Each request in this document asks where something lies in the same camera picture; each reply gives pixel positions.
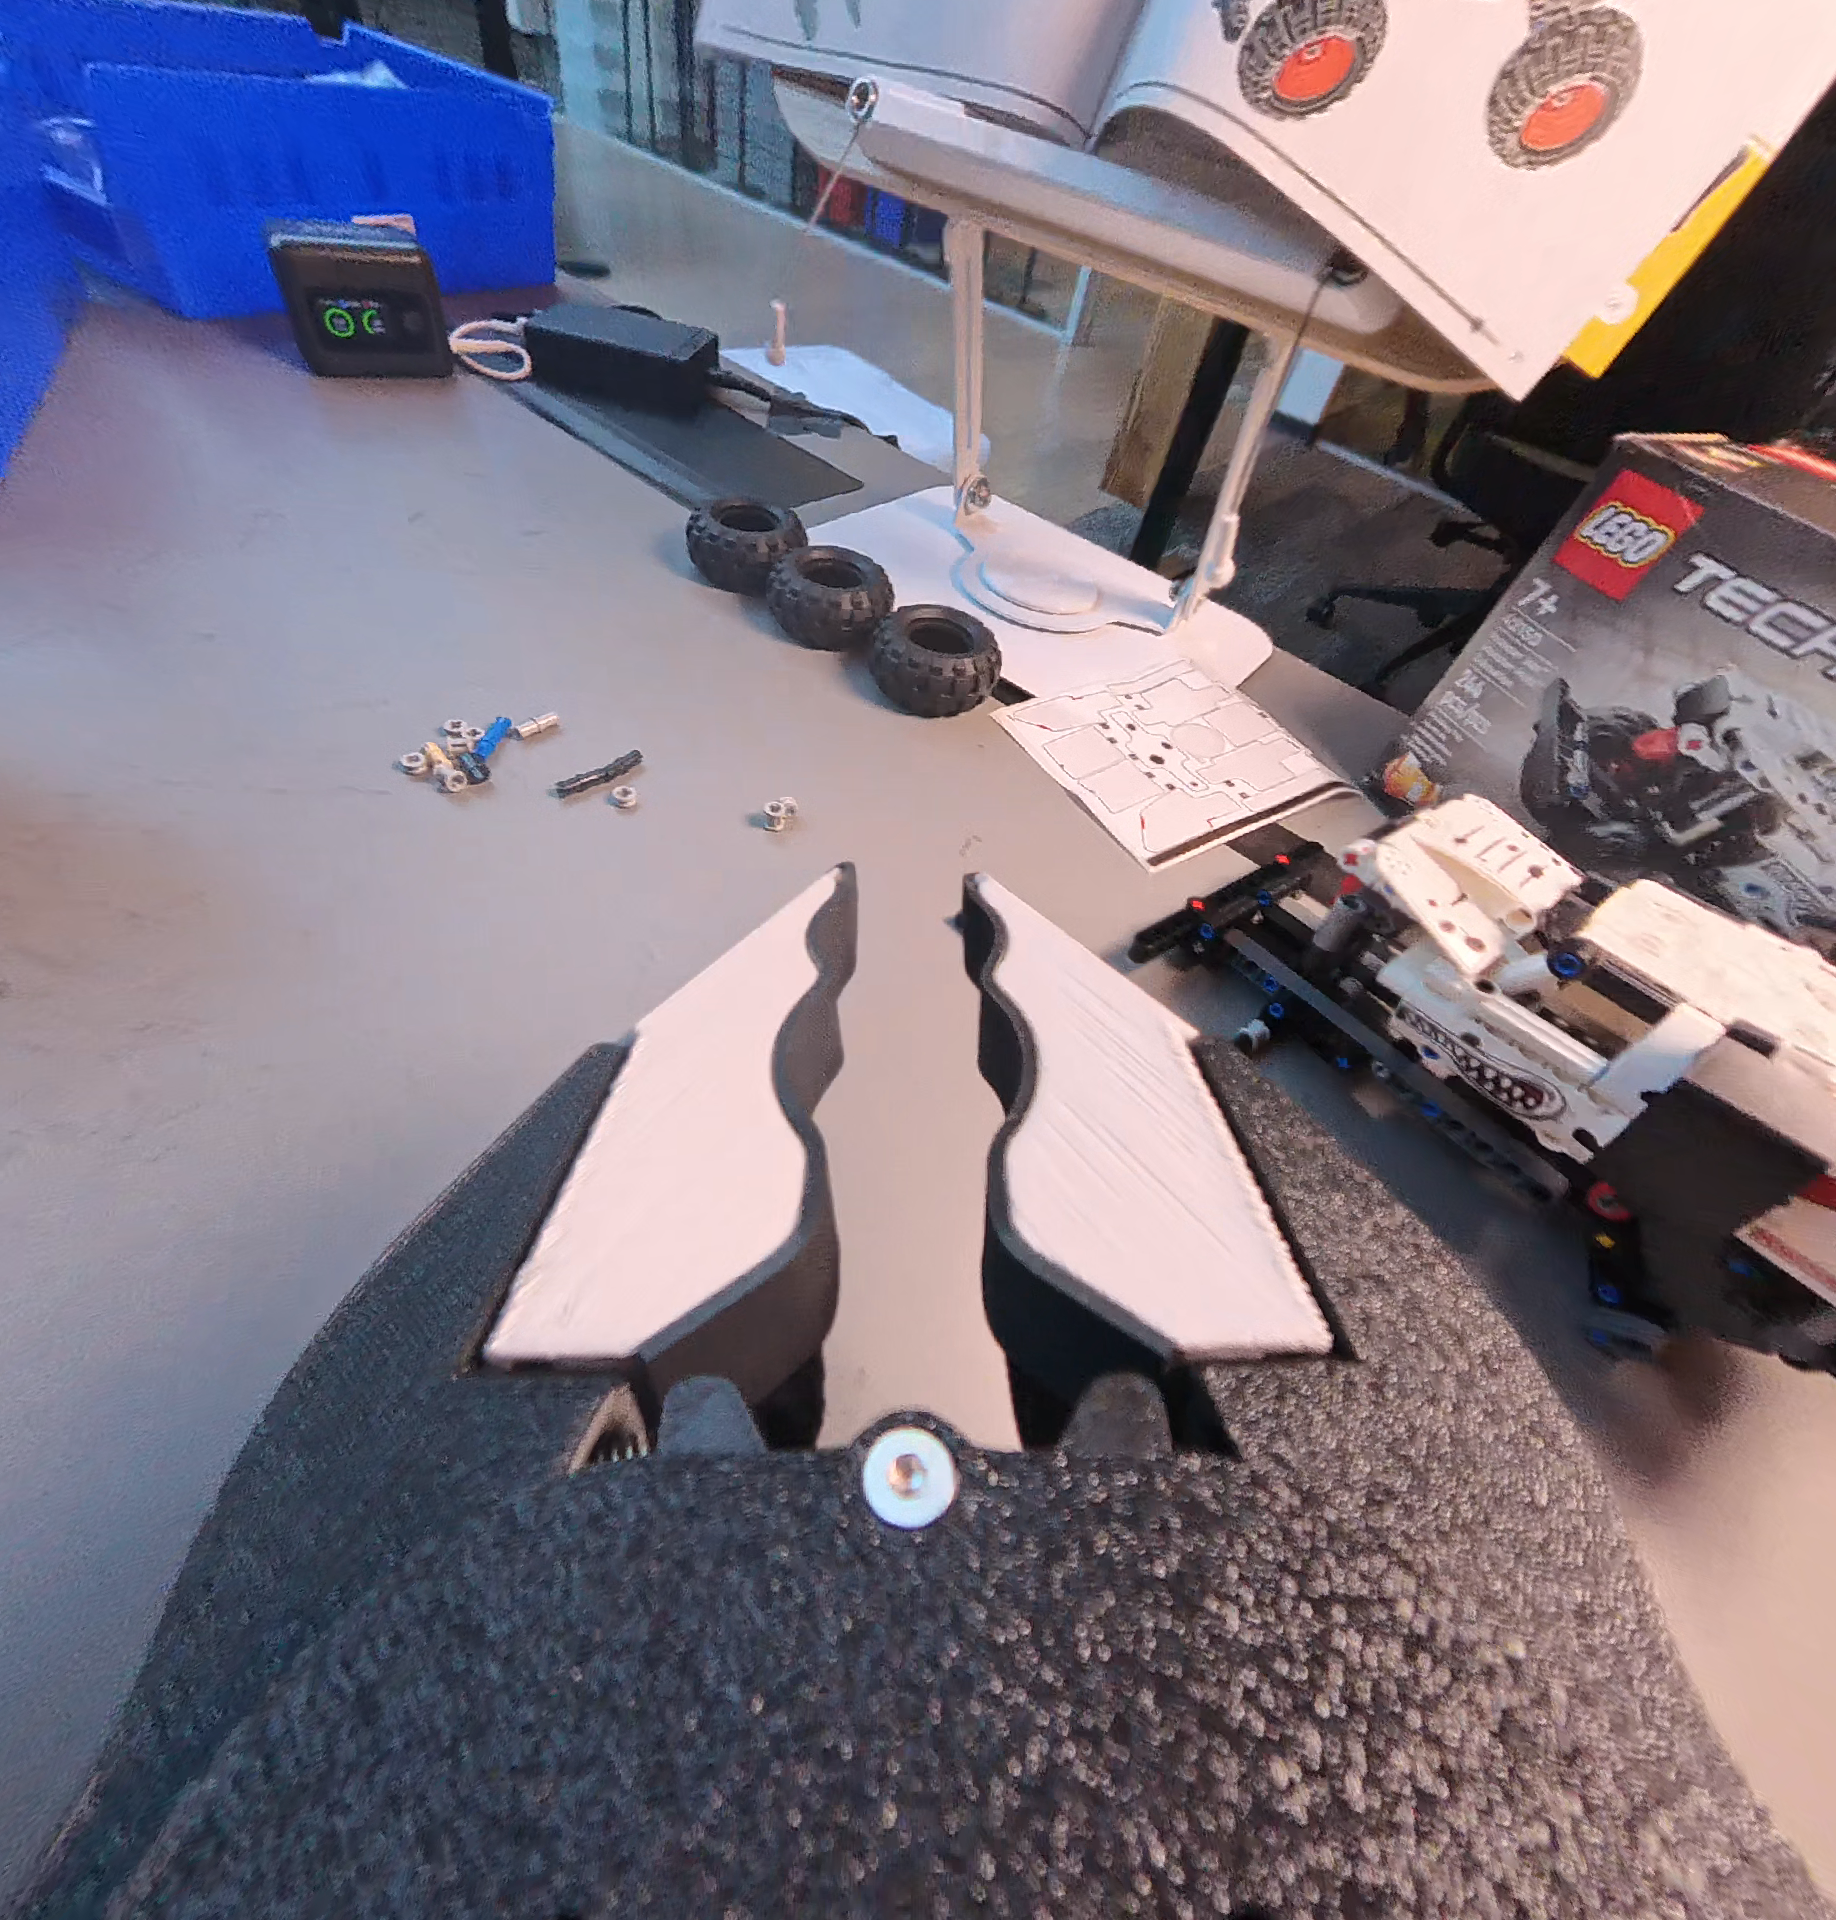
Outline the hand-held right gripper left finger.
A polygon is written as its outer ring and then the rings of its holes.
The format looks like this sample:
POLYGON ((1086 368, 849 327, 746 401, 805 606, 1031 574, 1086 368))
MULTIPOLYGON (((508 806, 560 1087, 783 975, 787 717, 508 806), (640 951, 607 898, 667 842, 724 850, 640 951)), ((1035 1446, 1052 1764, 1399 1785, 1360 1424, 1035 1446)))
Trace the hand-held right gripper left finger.
POLYGON ((485 1364, 765 1403, 821 1360, 841 1243, 819 1108, 855 969, 858 873, 833 866, 637 1024, 485 1364))

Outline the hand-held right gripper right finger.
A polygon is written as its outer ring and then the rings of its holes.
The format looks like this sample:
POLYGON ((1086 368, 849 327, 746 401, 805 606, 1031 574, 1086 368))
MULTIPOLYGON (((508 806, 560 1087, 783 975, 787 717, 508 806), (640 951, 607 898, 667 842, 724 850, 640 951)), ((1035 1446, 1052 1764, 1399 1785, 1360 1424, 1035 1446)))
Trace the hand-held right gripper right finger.
POLYGON ((964 878, 961 932, 1001 1105, 982 1272, 1007 1359, 1168 1373, 1331 1354, 1193 1024, 991 875, 964 878))

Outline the white lego vehicle model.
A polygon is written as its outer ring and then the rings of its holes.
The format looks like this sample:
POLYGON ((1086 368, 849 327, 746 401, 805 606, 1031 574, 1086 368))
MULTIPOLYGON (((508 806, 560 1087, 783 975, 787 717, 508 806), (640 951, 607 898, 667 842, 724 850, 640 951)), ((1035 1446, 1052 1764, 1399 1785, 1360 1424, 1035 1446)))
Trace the white lego vehicle model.
POLYGON ((1433 804, 1338 850, 1281 825, 1127 955, 1262 995, 1301 1040, 1585 1235, 1614 1359, 1708 1335, 1836 1379, 1836 912, 1798 939, 1581 873, 1501 806, 1433 804))

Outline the black knobby lego tire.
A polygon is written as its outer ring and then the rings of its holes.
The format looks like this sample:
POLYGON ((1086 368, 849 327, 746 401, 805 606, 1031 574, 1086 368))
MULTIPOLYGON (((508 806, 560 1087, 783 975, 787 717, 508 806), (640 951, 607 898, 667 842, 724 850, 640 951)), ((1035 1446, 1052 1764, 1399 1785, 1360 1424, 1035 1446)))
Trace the black knobby lego tire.
POLYGON ((713 589, 739 597, 760 597, 773 568, 807 544, 795 510, 747 495, 695 507, 685 522, 692 570, 713 589))
POLYGON ((881 564, 849 546, 807 544, 780 557, 765 587, 783 635, 822 653, 855 653, 896 606, 881 564))
POLYGON ((978 711, 995 695, 1002 655, 978 615, 919 602, 882 618, 866 650, 866 671, 897 709, 953 717, 978 711))

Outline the lego sticker sheet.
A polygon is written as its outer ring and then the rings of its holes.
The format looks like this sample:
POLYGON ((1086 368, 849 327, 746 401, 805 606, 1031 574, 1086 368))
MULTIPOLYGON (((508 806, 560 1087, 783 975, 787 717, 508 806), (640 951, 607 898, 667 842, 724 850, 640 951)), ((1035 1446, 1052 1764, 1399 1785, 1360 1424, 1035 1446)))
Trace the lego sticker sheet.
POLYGON ((1183 662, 1027 698, 996 725, 1146 873, 1347 791, 1267 708, 1183 662))

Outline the cluster of small lego pieces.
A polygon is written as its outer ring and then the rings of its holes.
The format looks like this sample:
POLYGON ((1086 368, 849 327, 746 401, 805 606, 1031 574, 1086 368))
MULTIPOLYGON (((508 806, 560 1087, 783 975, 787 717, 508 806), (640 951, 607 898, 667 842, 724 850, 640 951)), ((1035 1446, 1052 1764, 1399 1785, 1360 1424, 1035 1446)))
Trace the cluster of small lego pieces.
POLYGON ((460 797, 493 778, 493 762, 508 742, 533 742, 560 729, 561 716, 554 709, 527 717, 501 714, 485 727, 452 717, 436 739, 403 752, 392 768, 444 797, 460 797))

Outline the lego set box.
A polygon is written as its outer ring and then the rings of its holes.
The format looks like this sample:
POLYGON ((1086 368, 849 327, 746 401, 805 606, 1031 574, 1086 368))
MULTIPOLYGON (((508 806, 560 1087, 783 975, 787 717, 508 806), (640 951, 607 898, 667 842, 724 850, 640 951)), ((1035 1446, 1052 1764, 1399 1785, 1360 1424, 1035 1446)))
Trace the lego set box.
POLYGON ((1477 794, 1581 873, 1836 930, 1836 460, 1624 434, 1394 739, 1377 791, 1477 794))

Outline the lego instruction booklet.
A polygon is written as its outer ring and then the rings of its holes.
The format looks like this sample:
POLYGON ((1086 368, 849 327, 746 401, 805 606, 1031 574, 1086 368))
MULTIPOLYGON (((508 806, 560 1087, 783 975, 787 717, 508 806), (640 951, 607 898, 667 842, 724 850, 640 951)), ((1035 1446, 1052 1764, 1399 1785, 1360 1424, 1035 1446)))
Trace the lego instruction booklet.
POLYGON ((1836 84, 1836 2, 750 2, 695 47, 1294 208, 1528 397, 1604 372, 1770 172, 1836 84))

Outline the white paper sheet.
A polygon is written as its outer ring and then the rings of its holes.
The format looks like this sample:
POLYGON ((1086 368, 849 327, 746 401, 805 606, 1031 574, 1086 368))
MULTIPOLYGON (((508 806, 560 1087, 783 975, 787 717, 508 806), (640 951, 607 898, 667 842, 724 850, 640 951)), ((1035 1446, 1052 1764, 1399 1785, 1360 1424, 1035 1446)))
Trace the white paper sheet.
POLYGON ((1031 696, 1170 666, 1237 687, 1273 652, 1256 621, 1213 600, 1172 627, 1164 576, 1002 500, 961 525, 953 490, 939 487, 813 525, 810 535, 879 564, 897 606, 939 605, 983 621, 1002 682, 1031 696))

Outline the black office chair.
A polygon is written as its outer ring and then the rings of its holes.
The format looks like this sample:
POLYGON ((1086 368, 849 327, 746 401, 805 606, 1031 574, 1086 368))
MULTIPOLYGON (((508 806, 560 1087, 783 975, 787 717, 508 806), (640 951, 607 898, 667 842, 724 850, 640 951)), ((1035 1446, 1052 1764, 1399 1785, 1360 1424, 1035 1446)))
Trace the black office chair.
POLYGON ((1322 443, 1398 484, 1354 510, 1294 636, 1345 686, 1412 711, 1597 471, 1611 428, 1572 370, 1528 401, 1381 385, 1327 414, 1322 443))

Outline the small white paper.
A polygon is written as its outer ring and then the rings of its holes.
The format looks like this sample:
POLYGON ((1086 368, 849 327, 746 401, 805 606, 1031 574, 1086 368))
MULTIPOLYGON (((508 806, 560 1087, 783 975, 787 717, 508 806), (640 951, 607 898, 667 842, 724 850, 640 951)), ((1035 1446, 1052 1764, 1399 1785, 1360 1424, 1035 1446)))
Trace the small white paper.
POLYGON ((788 345, 773 362, 764 348, 724 348, 721 360, 813 405, 858 418, 881 439, 932 468, 951 468, 953 416, 871 360, 839 345, 788 345))

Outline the black digital timer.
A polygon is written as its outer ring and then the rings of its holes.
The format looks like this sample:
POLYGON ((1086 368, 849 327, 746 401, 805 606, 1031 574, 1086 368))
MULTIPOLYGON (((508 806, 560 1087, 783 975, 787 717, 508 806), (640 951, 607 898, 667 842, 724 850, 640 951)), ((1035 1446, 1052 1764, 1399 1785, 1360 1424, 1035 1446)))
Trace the black digital timer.
POLYGON ((394 220, 275 219, 263 238, 307 370, 452 378, 450 323, 414 230, 394 220))

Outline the white book stand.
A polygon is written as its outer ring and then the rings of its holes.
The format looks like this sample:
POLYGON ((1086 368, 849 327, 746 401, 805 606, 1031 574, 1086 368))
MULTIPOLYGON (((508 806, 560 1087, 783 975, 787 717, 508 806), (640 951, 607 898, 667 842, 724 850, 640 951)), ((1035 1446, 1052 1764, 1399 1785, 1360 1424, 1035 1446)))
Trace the white book stand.
POLYGON ((944 209, 953 310, 951 600, 1021 635, 1061 643, 1115 629, 1153 636, 1164 658, 1193 658, 1245 680, 1269 636, 1217 605, 1234 574, 1239 510, 1291 367, 1303 350, 1428 394, 1490 389, 1371 273, 1338 277, 1340 250, 1298 215, 1260 213, 1153 179, 1119 163, 1006 129, 914 85, 858 77, 845 105, 775 80, 788 130, 833 173, 863 172, 944 209), (983 249, 991 233, 1052 253, 1160 299, 1243 326, 1267 340, 1208 535, 1183 585, 1136 570, 1127 587, 1055 555, 1055 529, 1002 506, 980 453, 983 401, 983 249))

